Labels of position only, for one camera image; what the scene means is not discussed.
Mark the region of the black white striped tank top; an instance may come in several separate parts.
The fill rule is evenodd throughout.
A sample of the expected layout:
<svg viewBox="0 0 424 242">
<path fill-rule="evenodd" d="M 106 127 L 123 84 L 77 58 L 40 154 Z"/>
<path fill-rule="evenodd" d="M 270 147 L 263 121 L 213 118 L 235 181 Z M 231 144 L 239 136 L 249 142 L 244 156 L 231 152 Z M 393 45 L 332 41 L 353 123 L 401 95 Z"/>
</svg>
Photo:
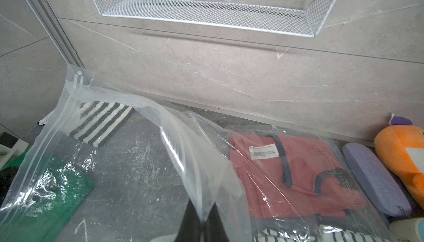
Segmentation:
<svg viewBox="0 0 424 242">
<path fill-rule="evenodd" d="M 60 138 L 100 148 L 114 136 L 131 117 L 134 109 L 117 102 L 62 101 L 47 118 L 36 144 L 53 144 Z"/>
</svg>

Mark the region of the red shirt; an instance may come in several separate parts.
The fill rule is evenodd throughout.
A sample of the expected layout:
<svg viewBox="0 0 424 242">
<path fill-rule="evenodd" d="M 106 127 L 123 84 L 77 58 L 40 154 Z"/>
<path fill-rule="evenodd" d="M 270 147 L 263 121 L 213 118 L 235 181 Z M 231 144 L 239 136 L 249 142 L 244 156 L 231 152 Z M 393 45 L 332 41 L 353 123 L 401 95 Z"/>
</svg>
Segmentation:
<svg viewBox="0 0 424 242">
<path fill-rule="evenodd" d="M 344 219 L 367 205 L 348 170 L 321 139 L 262 133 L 232 135 L 230 160 L 253 218 Z"/>
</svg>

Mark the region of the clear plastic vacuum bag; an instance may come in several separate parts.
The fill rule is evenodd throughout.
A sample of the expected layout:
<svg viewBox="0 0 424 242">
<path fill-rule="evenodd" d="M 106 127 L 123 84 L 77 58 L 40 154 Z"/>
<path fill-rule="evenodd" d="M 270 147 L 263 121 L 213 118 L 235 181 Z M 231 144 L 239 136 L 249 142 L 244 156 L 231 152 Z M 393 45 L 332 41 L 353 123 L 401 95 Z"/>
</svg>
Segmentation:
<svg viewBox="0 0 424 242">
<path fill-rule="evenodd" d="M 203 225 L 216 203 L 229 242 L 390 242 L 392 236 L 330 138 L 267 125 L 220 127 L 197 113 L 136 95 L 120 83 L 68 65 L 58 103 L 117 102 L 134 113 L 100 148 L 65 137 L 31 148 L 92 154 L 95 188 L 53 242 L 174 242 L 191 200 Z M 344 219 L 253 218 L 230 160 L 232 135 L 310 137 L 328 144 L 367 205 Z"/>
</svg>

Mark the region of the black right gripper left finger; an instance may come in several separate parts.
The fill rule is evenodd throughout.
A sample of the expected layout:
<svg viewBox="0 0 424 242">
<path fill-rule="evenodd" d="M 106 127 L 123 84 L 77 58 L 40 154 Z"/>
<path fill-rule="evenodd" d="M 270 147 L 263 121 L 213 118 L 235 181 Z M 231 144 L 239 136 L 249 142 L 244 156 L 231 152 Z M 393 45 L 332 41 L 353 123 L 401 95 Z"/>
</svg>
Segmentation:
<svg viewBox="0 0 424 242">
<path fill-rule="evenodd" d="M 200 242 L 202 234 L 202 224 L 197 215 L 196 209 L 191 200 L 183 216 L 183 220 L 178 231 L 175 242 Z"/>
</svg>

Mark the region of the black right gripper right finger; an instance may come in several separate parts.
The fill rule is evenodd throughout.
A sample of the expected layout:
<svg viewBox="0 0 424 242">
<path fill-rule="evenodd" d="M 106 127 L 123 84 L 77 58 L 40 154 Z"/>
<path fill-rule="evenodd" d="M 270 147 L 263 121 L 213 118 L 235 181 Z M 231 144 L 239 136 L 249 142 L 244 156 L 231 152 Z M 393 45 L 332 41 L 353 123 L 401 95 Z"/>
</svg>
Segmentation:
<svg viewBox="0 0 424 242">
<path fill-rule="evenodd" d="M 205 242 L 228 242 L 225 228 L 221 221 L 216 203 L 213 205 L 208 219 L 203 225 L 203 238 Z"/>
</svg>

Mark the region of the green shirt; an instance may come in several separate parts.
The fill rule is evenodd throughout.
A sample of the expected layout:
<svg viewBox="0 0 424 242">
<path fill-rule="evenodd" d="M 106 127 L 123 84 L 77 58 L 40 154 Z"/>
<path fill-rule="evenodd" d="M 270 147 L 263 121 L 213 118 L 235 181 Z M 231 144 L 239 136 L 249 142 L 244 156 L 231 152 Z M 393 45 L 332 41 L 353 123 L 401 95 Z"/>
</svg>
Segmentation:
<svg viewBox="0 0 424 242">
<path fill-rule="evenodd" d="M 11 185 L 1 200 L 1 241 L 53 242 L 95 188 L 92 154 L 64 150 L 10 162 Z"/>
</svg>

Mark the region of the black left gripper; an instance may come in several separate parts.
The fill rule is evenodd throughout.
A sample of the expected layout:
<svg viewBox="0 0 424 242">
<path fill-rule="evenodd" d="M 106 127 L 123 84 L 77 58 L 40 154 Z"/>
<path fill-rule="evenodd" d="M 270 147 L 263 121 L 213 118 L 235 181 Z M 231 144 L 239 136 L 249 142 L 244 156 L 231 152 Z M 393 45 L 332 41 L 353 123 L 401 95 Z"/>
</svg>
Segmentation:
<svg viewBox="0 0 424 242">
<path fill-rule="evenodd" d="M 12 160 L 21 157 L 29 143 L 6 132 L 1 133 L 1 169 Z"/>
</svg>

